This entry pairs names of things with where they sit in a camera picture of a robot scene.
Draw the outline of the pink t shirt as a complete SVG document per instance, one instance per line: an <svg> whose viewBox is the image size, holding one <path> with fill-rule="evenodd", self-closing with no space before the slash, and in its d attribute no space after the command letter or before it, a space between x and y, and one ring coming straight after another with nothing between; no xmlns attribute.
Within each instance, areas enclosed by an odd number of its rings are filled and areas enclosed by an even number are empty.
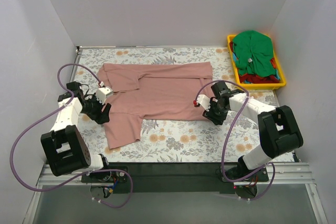
<svg viewBox="0 0 336 224"><path fill-rule="evenodd" d="M105 63L98 77L113 90L104 130L110 149L140 139L143 120L203 121L193 101L199 90L208 97L213 79L210 62L183 65L121 65Z"/></svg>

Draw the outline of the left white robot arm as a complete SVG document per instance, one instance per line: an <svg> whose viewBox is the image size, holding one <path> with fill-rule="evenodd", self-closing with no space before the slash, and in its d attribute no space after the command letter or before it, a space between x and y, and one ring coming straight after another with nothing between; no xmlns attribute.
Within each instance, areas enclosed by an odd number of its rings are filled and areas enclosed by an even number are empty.
<svg viewBox="0 0 336 224"><path fill-rule="evenodd" d="M107 98L113 95L111 88L100 85L93 94L84 94L82 84L76 81L66 84L67 92L58 97L56 121L48 133L41 136L50 169L55 176L72 172L91 172L100 182L111 178L112 170L102 154L91 154L78 130L81 114L99 125L109 122L111 104Z"/></svg>

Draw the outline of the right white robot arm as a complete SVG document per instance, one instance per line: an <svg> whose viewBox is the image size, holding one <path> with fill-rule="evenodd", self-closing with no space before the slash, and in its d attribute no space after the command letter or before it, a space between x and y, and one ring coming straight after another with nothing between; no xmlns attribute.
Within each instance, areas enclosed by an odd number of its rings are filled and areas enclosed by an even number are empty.
<svg viewBox="0 0 336 224"><path fill-rule="evenodd" d="M228 81L215 80L209 82L213 92L208 97L198 92L194 106L204 109L203 117L215 125L222 125L229 111L236 112L231 126L225 137L225 144L240 115L254 121L258 126L259 145L248 154L241 156L235 167L225 170L225 159L221 158L220 171L222 177L231 183L251 180L257 172L269 164L274 158L292 152L303 145L303 138L297 121L290 107L272 106L262 103L249 94L240 85L230 89Z"/></svg>

